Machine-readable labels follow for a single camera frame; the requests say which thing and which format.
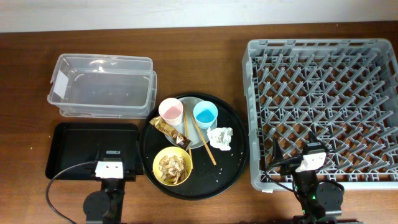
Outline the food scraps with rice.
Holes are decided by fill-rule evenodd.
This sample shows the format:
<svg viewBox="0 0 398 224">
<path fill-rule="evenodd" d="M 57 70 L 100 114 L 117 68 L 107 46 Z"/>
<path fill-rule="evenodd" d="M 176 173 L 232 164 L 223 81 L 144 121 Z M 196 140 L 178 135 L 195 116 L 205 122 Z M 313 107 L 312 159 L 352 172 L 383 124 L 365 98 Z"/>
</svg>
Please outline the food scraps with rice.
<svg viewBox="0 0 398 224">
<path fill-rule="evenodd" d="M 187 167 L 183 157 L 164 156 L 159 162 L 159 177 L 169 184 L 176 185 L 187 178 Z"/>
</svg>

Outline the pink plastic cup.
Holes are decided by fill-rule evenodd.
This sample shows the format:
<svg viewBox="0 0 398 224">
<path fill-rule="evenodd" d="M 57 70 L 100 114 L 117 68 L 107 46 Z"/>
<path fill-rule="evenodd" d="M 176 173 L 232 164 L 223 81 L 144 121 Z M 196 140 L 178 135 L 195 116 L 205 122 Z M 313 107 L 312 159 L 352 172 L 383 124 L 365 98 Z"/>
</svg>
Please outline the pink plastic cup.
<svg viewBox="0 0 398 224">
<path fill-rule="evenodd" d="M 172 126 L 177 126 L 183 119 L 183 105 L 182 102 L 176 98 L 166 98 L 163 100 L 158 108 L 161 118 Z"/>
</svg>

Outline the blue plastic cup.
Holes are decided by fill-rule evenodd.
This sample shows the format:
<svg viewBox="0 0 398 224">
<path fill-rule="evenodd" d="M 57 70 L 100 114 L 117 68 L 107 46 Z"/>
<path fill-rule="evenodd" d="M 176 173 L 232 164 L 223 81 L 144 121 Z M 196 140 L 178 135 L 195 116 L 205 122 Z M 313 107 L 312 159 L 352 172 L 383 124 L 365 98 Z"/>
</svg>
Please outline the blue plastic cup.
<svg viewBox="0 0 398 224">
<path fill-rule="evenodd" d="M 195 105 L 193 115 L 199 128 L 208 129 L 216 121 L 218 109 L 210 101 L 201 101 Z"/>
</svg>

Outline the wooden chopstick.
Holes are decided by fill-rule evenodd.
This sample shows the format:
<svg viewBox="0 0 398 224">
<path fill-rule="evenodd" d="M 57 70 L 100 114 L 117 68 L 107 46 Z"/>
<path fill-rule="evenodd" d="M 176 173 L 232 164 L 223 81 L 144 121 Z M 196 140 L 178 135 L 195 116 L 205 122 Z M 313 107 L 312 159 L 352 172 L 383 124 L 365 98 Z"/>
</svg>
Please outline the wooden chopstick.
<svg viewBox="0 0 398 224">
<path fill-rule="evenodd" d="M 186 137 L 189 138 L 189 128 L 188 128 L 188 123 L 187 123 L 187 115 L 188 114 L 186 112 L 186 109 L 187 109 L 187 107 L 184 105 L 183 106 L 184 130 L 185 130 Z M 193 159 L 192 159 L 192 150 L 191 150 L 190 146 L 187 147 L 187 150 L 188 150 L 189 156 L 190 156 L 191 161 L 192 161 L 192 170 L 193 170 L 194 166 L 193 166 Z"/>
<path fill-rule="evenodd" d="M 192 123 L 193 123 L 193 125 L 194 125 L 194 127 L 195 127 L 195 129 L 196 129 L 196 131 L 197 131 L 197 133 L 198 133 L 198 135 L 199 135 L 199 137 L 200 137 L 200 139 L 201 139 L 201 141 L 203 143 L 203 146 L 205 147 L 205 149 L 206 149 L 206 151 L 207 151 L 207 153 L 208 153 L 213 165 L 214 166 L 217 165 L 217 163 L 215 161 L 215 158 L 213 157 L 213 155 L 212 155 L 212 153 L 210 151 L 210 148 L 208 147 L 208 145 L 207 145 L 207 143 L 206 143 L 206 141 L 205 141 L 205 139 L 204 139 L 204 137 L 203 137 L 203 135 L 202 135 L 202 133 L 200 131 L 200 128 L 198 127 L 197 122 L 195 121 L 195 118 L 194 118 L 194 116 L 193 116 L 193 114 L 192 114 L 192 112 L 191 112 L 191 110 L 190 110 L 190 108 L 188 106 L 186 106 L 186 110 L 187 110 L 188 114 L 190 115 L 190 117 L 192 119 Z"/>
</svg>

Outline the brown snack wrapper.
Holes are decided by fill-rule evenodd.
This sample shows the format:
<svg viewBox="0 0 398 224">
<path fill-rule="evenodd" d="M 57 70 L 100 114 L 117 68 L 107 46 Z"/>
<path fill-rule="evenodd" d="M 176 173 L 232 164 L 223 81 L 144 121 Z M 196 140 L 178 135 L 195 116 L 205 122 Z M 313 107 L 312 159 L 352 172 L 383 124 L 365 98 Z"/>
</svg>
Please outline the brown snack wrapper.
<svg viewBox="0 0 398 224">
<path fill-rule="evenodd" d="M 181 147 L 184 150 L 187 150 L 191 147 L 192 142 L 184 136 L 183 134 L 179 133 L 173 126 L 166 123 L 163 118 L 157 116 L 152 118 L 149 123 L 153 125 L 157 130 L 164 133 L 166 136 L 171 137 L 176 146 Z"/>
</svg>

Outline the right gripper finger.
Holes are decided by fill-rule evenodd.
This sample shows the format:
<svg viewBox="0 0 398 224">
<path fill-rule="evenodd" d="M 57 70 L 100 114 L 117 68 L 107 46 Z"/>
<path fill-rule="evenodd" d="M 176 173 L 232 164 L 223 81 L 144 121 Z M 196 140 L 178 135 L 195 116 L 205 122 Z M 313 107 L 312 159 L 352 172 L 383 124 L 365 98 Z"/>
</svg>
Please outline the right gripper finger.
<svg viewBox="0 0 398 224">
<path fill-rule="evenodd" d="M 311 131 L 308 133 L 308 140 L 307 152 L 327 152 L 327 147 Z"/>
<path fill-rule="evenodd" d="M 277 138 L 273 138 L 273 148 L 272 148 L 272 163 L 282 161 L 284 159 L 282 151 L 280 149 Z"/>
</svg>

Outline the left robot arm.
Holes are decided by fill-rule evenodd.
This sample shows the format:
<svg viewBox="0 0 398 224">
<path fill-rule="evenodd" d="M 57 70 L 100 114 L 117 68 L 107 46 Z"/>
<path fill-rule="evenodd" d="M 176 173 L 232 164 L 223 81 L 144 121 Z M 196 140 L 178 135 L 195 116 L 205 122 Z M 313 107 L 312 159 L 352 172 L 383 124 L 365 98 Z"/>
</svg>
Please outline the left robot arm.
<svg viewBox="0 0 398 224">
<path fill-rule="evenodd" d="M 136 181 L 134 156 L 122 151 L 98 151 L 90 178 L 101 182 L 101 189 L 83 202 L 86 223 L 121 223 L 126 182 Z"/>
</svg>

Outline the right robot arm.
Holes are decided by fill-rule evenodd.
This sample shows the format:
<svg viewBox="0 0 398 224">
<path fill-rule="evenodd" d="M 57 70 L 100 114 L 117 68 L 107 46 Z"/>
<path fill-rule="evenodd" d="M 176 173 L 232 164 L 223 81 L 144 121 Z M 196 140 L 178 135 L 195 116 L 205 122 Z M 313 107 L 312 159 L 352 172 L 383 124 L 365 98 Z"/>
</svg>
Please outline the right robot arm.
<svg viewBox="0 0 398 224">
<path fill-rule="evenodd" d="M 301 154 L 284 159 L 282 149 L 273 139 L 272 160 L 267 170 L 278 167 L 281 176 L 293 178 L 289 190 L 299 201 L 303 214 L 294 216 L 292 223 L 336 223 L 336 217 L 342 214 L 345 188 L 334 180 L 318 179 L 317 170 L 323 167 L 330 150 L 312 132 L 308 140 Z"/>
</svg>

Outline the yellow bowl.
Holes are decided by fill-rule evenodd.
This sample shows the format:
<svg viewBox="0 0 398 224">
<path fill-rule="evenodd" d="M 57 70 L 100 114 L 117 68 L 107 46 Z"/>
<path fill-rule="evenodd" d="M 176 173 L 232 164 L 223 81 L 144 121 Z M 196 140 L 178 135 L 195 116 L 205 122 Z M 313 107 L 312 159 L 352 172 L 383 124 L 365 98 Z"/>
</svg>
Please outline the yellow bowl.
<svg viewBox="0 0 398 224">
<path fill-rule="evenodd" d="M 179 148 L 179 147 L 172 146 L 172 147 L 166 147 L 165 149 L 161 150 L 161 151 L 155 156 L 155 159 L 154 159 L 154 161 L 153 161 L 153 163 L 152 163 L 152 170 L 153 170 L 153 173 L 154 173 L 154 175 L 155 175 L 155 178 L 156 178 L 161 184 L 166 185 L 166 186 L 171 186 L 171 187 L 173 187 L 173 186 L 176 186 L 176 185 L 169 184 L 168 182 L 162 180 L 162 179 L 159 177 L 160 171 L 159 171 L 158 166 L 159 166 L 159 162 L 160 162 L 161 158 L 163 158 L 164 156 L 169 156 L 169 157 L 170 157 L 170 156 L 178 156 L 178 157 L 183 157 L 183 158 L 185 159 L 186 167 L 187 167 L 187 171 L 188 171 L 187 178 L 186 178 L 185 180 L 183 180 L 182 182 L 179 182 L 179 183 L 176 184 L 176 185 L 180 185 L 180 184 L 182 184 L 183 182 L 185 182 L 185 181 L 189 178 L 189 176 L 190 176 L 190 174 L 191 174 L 191 172 L 192 172 L 192 161 L 191 161 L 191 158 L 190 158 L 188 152 L 185 151 L 184 149 Z"/>
</svg>

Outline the white napkin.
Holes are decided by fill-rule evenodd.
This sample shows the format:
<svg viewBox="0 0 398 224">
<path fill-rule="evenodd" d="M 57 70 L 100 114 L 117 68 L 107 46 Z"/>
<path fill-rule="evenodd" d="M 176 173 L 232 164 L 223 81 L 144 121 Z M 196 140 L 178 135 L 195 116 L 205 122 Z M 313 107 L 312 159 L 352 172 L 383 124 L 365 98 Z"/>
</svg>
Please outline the white napkin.
<svg viewBox="0 0 398 224">
<path fill-rule="evenodd" d="M 210 145 L 213 148 L 220 149 L 221 151 L 230 151 L 231 146 L 229 145 L 233 136 L 232 128 L 208 128 L 206 130 Z"/>
</svg>

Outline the grey round plate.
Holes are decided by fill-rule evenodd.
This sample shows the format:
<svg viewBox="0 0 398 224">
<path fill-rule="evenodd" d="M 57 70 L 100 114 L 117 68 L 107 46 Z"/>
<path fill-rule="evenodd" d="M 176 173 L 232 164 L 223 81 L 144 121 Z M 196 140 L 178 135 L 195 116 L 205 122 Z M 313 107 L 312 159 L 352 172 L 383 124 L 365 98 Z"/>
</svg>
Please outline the grey round plate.
<svg viewBox="0 0 398 224">
<path fill-rule="evenodd" d="M 184 106 L 189 107 L 189 109 L 191 110 L 191 112 L 193 113 L 193 109 L 195 107 L 195 105 L 201 101 L 204 101 L 203 99 L 197 98 L 197 97 L 192 97 L 192 96 L 186 96 L 186 97 L 182 97 L 179 98 L 179 100 L 184 104 Z M 185 132 L 185 125 L 184 125 L 184 119 L 183 121 L 177 125 L 177 126 L 173 126 L 179 133 L 184 134 L 187 138 L 189 138 L 189 140 L 191 140 L 192 145 L 191 145 L 191 149 L 196 149 L 199 147 L 203 146 L 203 142 L 200 139 L 199 134 L 197 133 L 197 130 L 193 124 L 192 121 L 192 117 L 190 115 L 188 115 L 187 113 L 187 126 L 188 126 L 188 133 L 189 136 L 186 135 Z M 217 128 L 217 119 L 215 120 L 215 122 L 211 125 L 210 127 L 211 129 L 215 129 Z M 200 131 L 203 135 L 204 140 L 206 141 L 206 143 L 209 143 L 209 139 L 207 136 L 207 129 L 201 129 Z M 171 142 L 173 145 L 177 146 L 176 142 L 174 139 L 172 139 L 170 136 L 164 134 L 165 137 L 167 138 L 167 140 L 169 142 Z"/>
</svg>

